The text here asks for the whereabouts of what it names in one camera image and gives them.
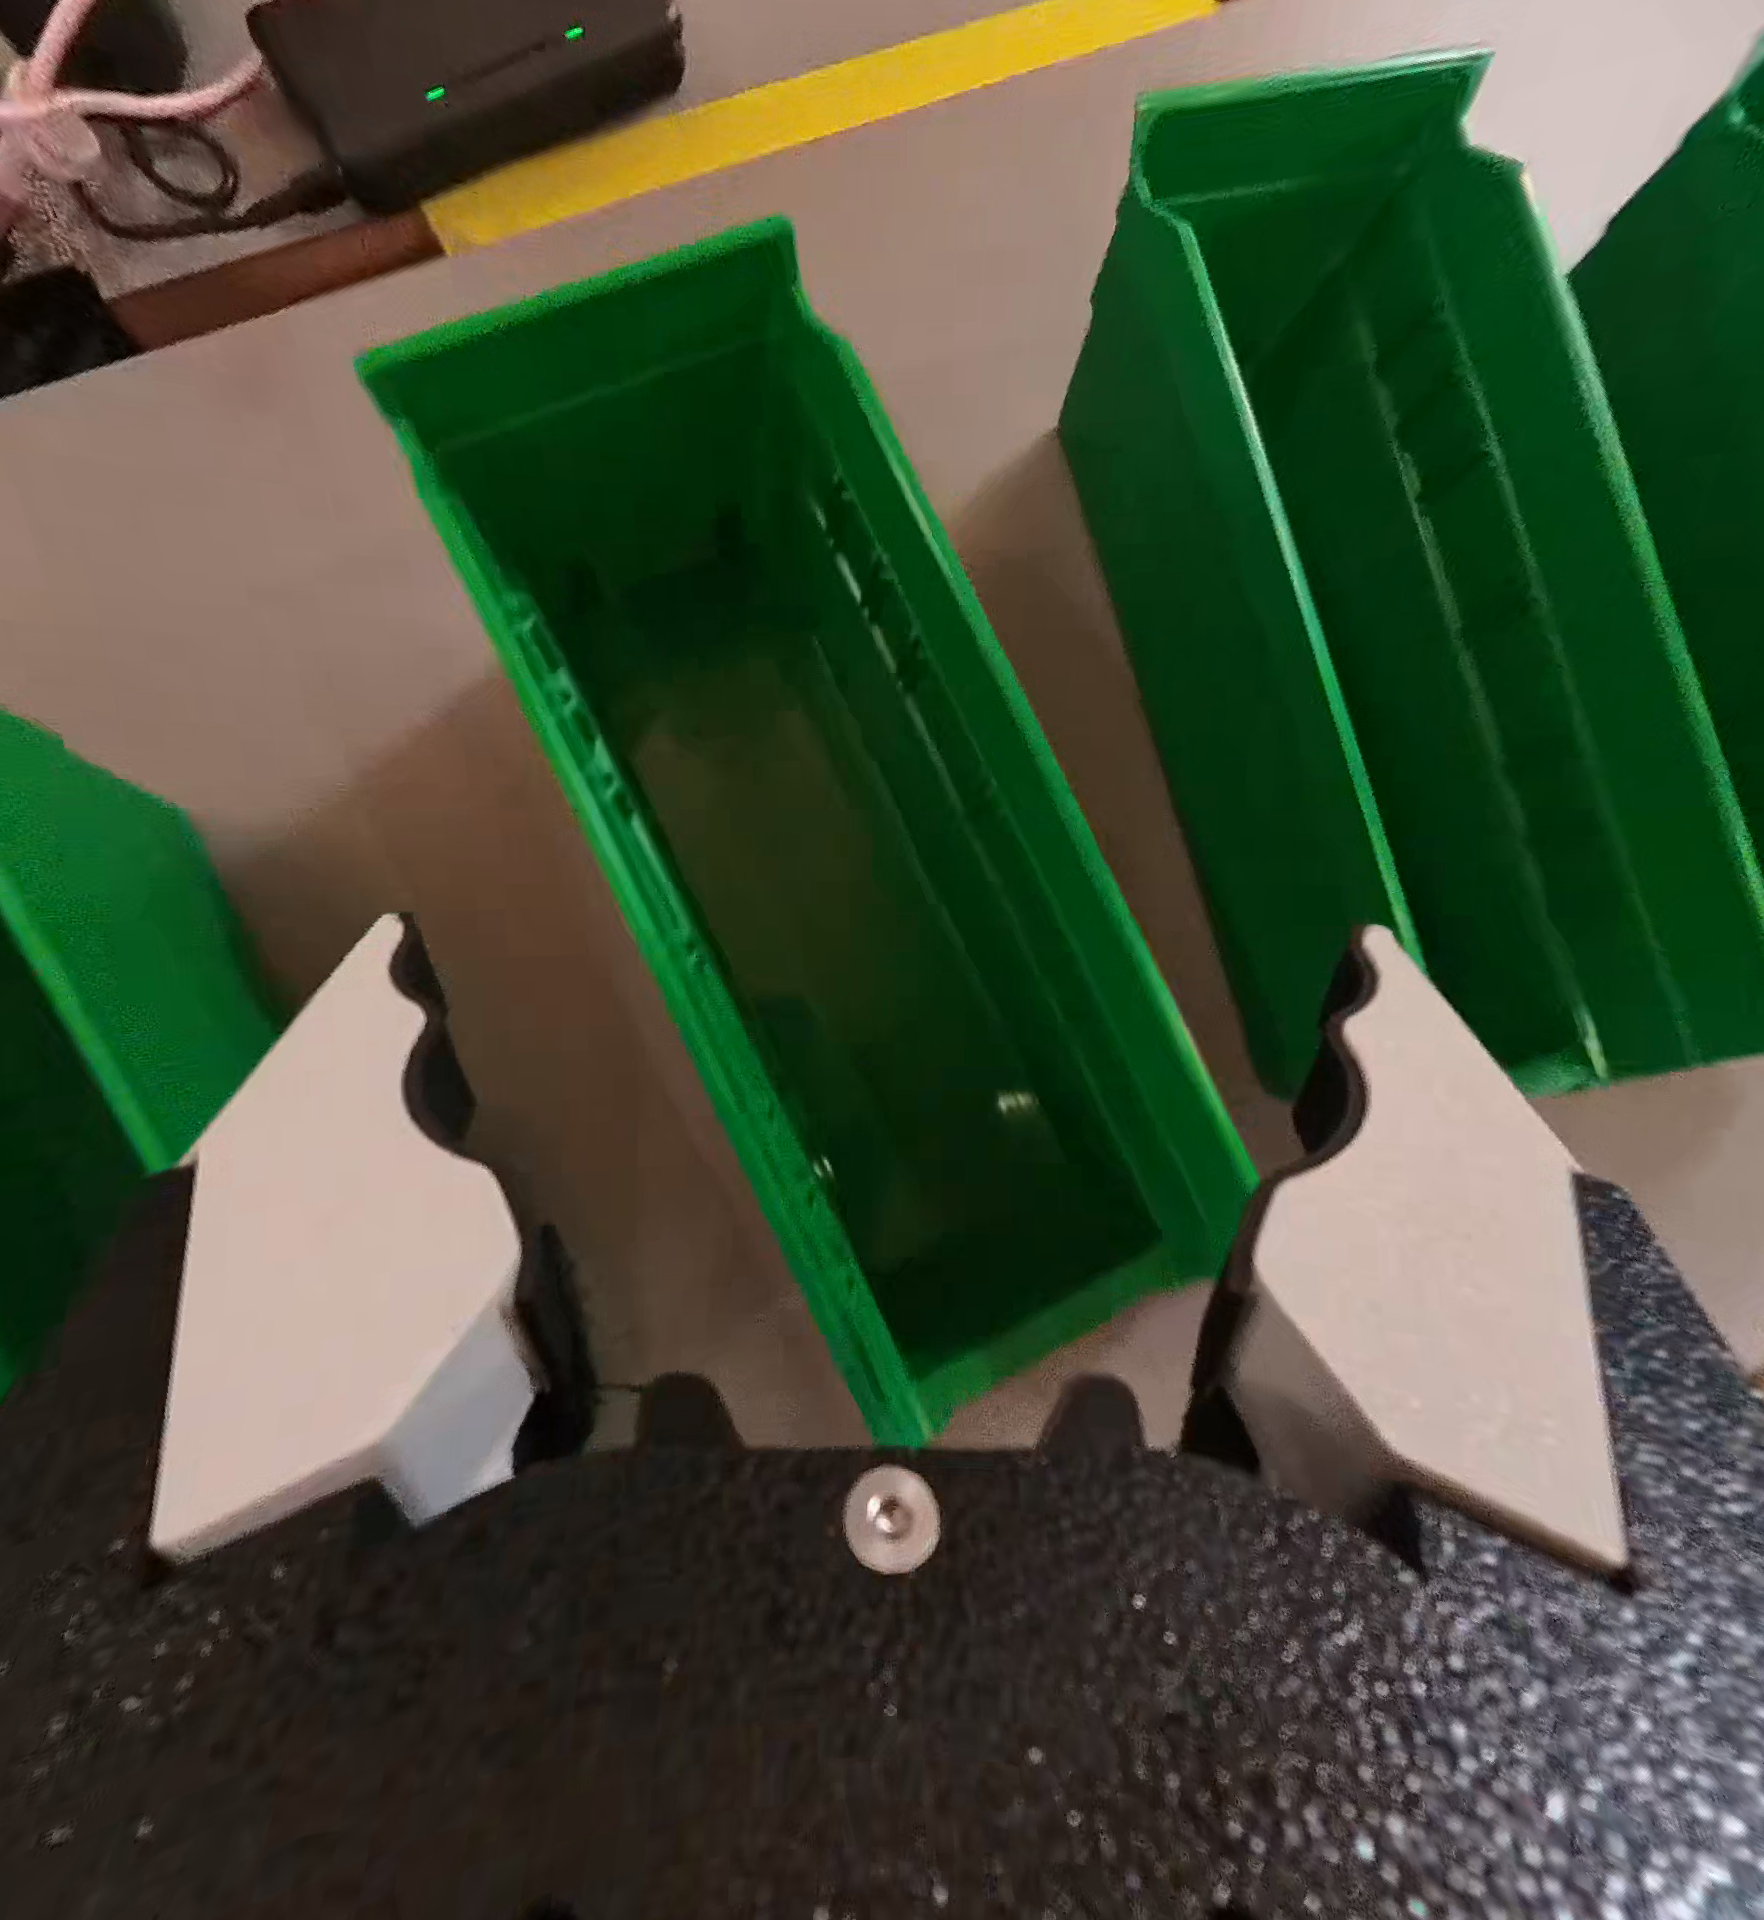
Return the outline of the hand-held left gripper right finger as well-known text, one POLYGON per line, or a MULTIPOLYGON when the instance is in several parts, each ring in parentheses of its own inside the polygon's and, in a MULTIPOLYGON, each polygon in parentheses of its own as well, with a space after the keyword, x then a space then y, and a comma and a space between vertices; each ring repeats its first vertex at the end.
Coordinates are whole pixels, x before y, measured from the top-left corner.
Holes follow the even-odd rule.
POLYGON ((1577 1163, 1385 925, 1339 953, 1293 1126, 1212 1284, 1181 1453, 1624 1575, 1577 1163))

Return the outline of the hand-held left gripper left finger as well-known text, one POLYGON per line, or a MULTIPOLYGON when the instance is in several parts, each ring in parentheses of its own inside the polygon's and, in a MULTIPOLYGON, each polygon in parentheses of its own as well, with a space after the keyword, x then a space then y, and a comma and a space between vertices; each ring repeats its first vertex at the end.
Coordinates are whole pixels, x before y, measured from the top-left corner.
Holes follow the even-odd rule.
POLYGON ((384 914, 186 1150, 151 1552, 198 1562, 343 1490, 422 1526, 591 1436, 572 1258, 469 1144, 411 914, 384 914))

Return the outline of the green plastic bin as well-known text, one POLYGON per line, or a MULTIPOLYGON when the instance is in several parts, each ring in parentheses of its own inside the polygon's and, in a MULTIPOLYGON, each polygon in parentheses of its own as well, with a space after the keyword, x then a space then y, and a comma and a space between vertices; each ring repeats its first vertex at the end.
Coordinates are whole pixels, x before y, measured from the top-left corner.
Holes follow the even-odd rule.
POLYGON ((1385 925, 1525 1093, 1764 1053, 1764 864, 1491 51, 1145 93, 1059 441, 1265 1091, 1385 925))
POLYGON ((355 369, 869 1436, 1215 1280, 1252 1156, 791 223, 355 369))
POLYGON ((282 1026, 189 817, 0 709, 0 1402, 282 1026))
POLYGON ((1764 36, 1570 290, 1764 874, 1764 36))

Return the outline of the black power bank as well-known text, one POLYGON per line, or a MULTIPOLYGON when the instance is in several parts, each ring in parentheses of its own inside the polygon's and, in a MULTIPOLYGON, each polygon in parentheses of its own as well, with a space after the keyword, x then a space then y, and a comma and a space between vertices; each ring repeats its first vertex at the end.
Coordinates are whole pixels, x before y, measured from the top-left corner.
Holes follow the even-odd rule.
POLYGON ((670 3, 266 3, 266 76, 345 197, 393 214, 668 99, 670 3))

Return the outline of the yellow tape strip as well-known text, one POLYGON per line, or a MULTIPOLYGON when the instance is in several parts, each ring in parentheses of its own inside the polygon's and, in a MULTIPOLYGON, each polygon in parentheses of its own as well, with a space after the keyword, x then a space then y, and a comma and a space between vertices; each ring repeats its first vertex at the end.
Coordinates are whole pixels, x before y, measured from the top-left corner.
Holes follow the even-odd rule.
POLYGON ((694 178, 1021 79, 1207 18, 1217 3, 1038 3, 815 66, 544 150, 430 197, 443 255, 603 212, 694 178))

